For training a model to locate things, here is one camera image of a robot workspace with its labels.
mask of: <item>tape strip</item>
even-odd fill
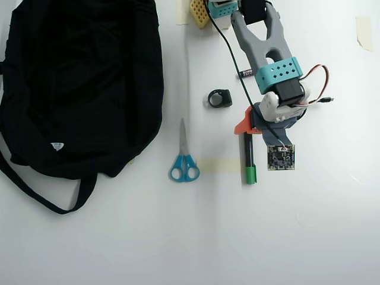
[[[230,157],[200,157],[197,165],[206,173],[242,173],[241,160]]]
[[[370,17],[356,17],[356,37],[362,48],[373,52]]]
[[[191,0],[177,0],[177,25],[189,24]]]

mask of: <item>black ring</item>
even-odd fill
[[[217,94],[219,96],[221,96],[221,103],[218,104],[218,105],[213,105],[212,102],[211,102],[211,98],[214,95],[217,95]],[[210,104],[210,106],[213,107],[213,108],[222,108],[222,107],[230,107],[230,106],[232,106],[232,98],[231,98],[230,91],[228,89],[226,89],[226,90],[216,89],[216,90],[212,91],[208,95],[208,104]]]

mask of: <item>black cable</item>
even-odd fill
[[[252,103],[251,97],[249,96],[248,90],[247,90],[247,88],[246,88],[246,86],[244,84],[243,78],[242,78],[242,76],[240,74],[238,63],[236,62],[236,58],[235,58],[235,55],[233,54],[232,48],[230,46],[230,43],[228,42],[228,40],[226,39],[226,37],[224,36],[224,34],[221,32],[221,30],[219,29],[219,27],[217,26],[217,24],[214,22],[212,16],[210,15],[210,10],[208,10],[208,6],[207,6],[207,3],[206,3],[206,0],[203,0],[203,3],[204,3],[204,6],[206,8],[207,15],[210,18],[212,24],[214,25],[215,29],[217,29],[217,31],[220,33],[220,35],[223,38],[223,40],[226,42],[226,44],[228,46],[228,50],[230,50],[231,57],[232,57],[232,60],[233,60],[233,64],[235,65],[237,76],[239,76],[239,79],[240,79],[240,83],[243,86],[243,89],[244,89],[244,92],[245,92],[245,96],[247,96],[248,102],[251,105],[251,107],[254,108],[254,104]]]
[[[305,109],[305,111],[303,111],[303,113],[297,117],[297,121],[299,121],[303,118],[303,116],[306,114],[306,111],[307,111],[307,109]]]
[[[219,29],[219,27],[217,26],[217,24],[214,22],[212,16],[210,15],[210,11],[208,10],[208,6],[207,6],[207,3],[206,3],[206,0],[203,0],[203,3],[204,3],[204,6],[205,6],[205,9],[206,9],[206,12],[207,12],[207,15],[208,17],[210,18],[212,24],[214,25],[215,29],[217,29],[217,31],[219,32],[219,34],[221,35],[221,37],[223,38],[223,40],[226,42],[227,46],[228,46],[228,49],[230,50],[230,53],[231,53],[231,57],[232,57],[232,60],[233,60],[233,63],[235,65],[235,68],[236,68],[236,72],[237,72],[237,76],[239,76],[239,79],[240,79],[240,83],[242,84],[242,87],[244,89],[244,92],[245,92],[245,95],[249,101],[249,104],[251,105],[251,108],[252,110],[255,112],[255,114],[262,119],[262,121],[264,122],[265,126],[267,127],[267,129],[275,136],[275,138],[277,140],[279,140],[281,142],[281,139],[280,137],[276,134],[276,132],[269,126],[268,122],[262,117],[260,116],[260,114],[257,112],[257,110],[255,109],[254,107],[254,104],[252,103],[252,100],[251,100],[251,97],[249,96],[249,93],[248,93],[248,90],[245,86],[245,83],[244,83],[244,80],[240,74],[240,69],[238,67],[238,63],[236,62],[236,58],[233,54],[233,51],[232,51],[232,48],[230,46],[230,43],[228,42],[228,40],[226,39],[226,37],[224,36],[224,34],[221,32],[221,30]]]

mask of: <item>orange bracket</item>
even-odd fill
[[[251,127],[251,117],[250,117],[250,112],[251,112],[252,107],[248,107],[248,109],[245,111],[245,118],[242,120],[236,127],[235,127],[235,135],[243,134],[243,133],[248,133],[248,134],[253,134],[253,135],[261,135],[262,131],[258,128],[253,128]]]

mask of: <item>green marker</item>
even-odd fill
[[[254,142],[252,135],[244,133],[244,147],[245,147],[245,175],[247,184],[257,183],[256,166],[254,163]]]

